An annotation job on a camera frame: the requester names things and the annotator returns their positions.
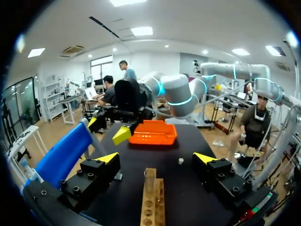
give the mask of orange tray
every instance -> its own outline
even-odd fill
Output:
[[[177,138],[177,131],[173,124],[164,121],[144,120],[129,139],[131,144],[140,145],[172,145]]]

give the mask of ceiling light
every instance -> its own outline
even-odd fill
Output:
[[[270,54],[272,54],[273,56],[276,57],[280,57],[281,54],[272,46],[266,46],[265,48],[267,48],[267,50],[269,51]]]
[[[289,32],[286,36],[286,39],[290,43],[291,47],[297,47],[299,44],[298,38],[294,32]]]
[[[113,6],[124,6],[124,5],[130,5],[135,3],[141,3],[146,2],[147,0],[110,0],[110,2],[113,4]]]
[[[152,27],[136,27],[131,29],[134,36],[152,35]]]
[[[42,52],[44,52],[45,48],[35,48],[35,49],[32,49],[28,55],[28,58],[30,57],[37,57],[39,55],[42,54]]]
[[[231,50],[233,53],[241,56],[247,56],[250,55],[247,51],[245,51],[243,48],[235,48]]]

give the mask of window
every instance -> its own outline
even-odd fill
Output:
[[[100,79],[112,74],[113,56],[105,56],[91,61],[91,74],[93,79]]]

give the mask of man in gray shirt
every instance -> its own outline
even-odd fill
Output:
[[[120,67],[120,69],[121,69],[122,71],[123,71],[123,70],[126,70],[126,73],[124,74],[124,77],[125,77],[125,78],[133,78],[133,79],[137,80],[137,76],[136,76],[135,71],[134,71],[132,68],[128,68],[128,66],[127,66],[127,61],[122,60],[122,61],[119,63],[119,67]]]
[[[229,161],[233,161],[234,159],[238,142],[241,145],[246,144],[249,147],[258,149],[267,132],[268,134],[261,147],[263,154],[259,159],[254,161],[254,163],[257,164],[264,160],[267,153],[267,142],[270,137],[270,131],[268,131],[268,129],[271,122],[271,116],[266,108],[267,103],[267,98],[258,96],[258,103],[249,107],[243,114],[240,121],[240,131],[234,132],[230,136],[231,144],[228,152]]]
[[[103,83],[106,88],[106,92],[104,94],[97,95],[93,98],[97,100],[98,104],[101,107],[105,106],[106,104],[115,106],[116,101],[115,101],[115,88],[113,85],[113,77],[110,75],[106,75],[103,78]]]

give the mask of office chair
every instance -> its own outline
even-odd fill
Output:
[[[226,119],[227,113],[231,113],[231,106],[229,104],[223,103],[222,104],[222,111],[225,112],[224,118],[220,118],[220,121],[222,122],[229,122],[228,119]]]

